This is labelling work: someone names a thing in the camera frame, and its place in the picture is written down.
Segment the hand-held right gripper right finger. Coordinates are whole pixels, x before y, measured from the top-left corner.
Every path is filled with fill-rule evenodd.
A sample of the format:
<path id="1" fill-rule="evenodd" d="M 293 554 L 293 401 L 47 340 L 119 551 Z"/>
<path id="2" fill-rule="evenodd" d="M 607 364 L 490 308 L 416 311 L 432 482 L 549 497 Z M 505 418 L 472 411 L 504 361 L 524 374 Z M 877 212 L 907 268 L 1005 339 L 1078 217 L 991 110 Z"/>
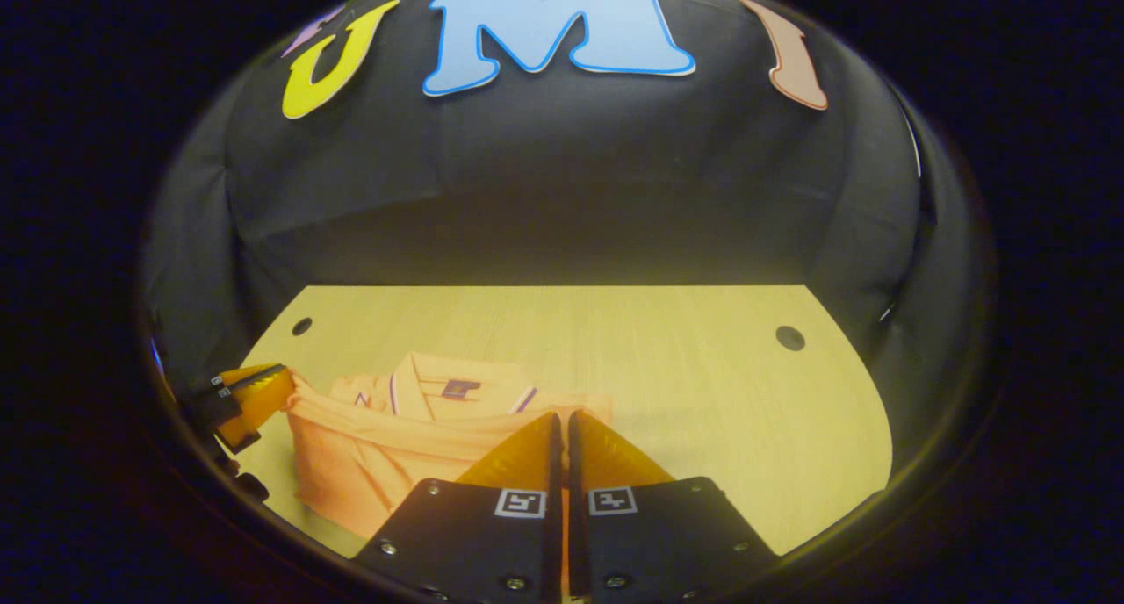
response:
<path id="1" fill-rule="evenodd" d="M 584 603 L 705 603 L 776 553 L 707 477 L 677 478 L 592 413 L 566 421 L 566 587 Z"/>

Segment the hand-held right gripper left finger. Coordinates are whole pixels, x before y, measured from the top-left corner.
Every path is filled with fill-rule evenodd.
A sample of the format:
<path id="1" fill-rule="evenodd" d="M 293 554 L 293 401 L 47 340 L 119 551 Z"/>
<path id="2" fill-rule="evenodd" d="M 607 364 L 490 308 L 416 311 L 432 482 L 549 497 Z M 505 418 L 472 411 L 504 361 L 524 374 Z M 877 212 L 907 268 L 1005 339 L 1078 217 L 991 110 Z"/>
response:
<path id="1" fill-rule="evenodd" d="M 565 499 L 558 413 L 543 413 L 455 480 L 426 478 L 355 564 L 435 603 L 558 603 Z"/>

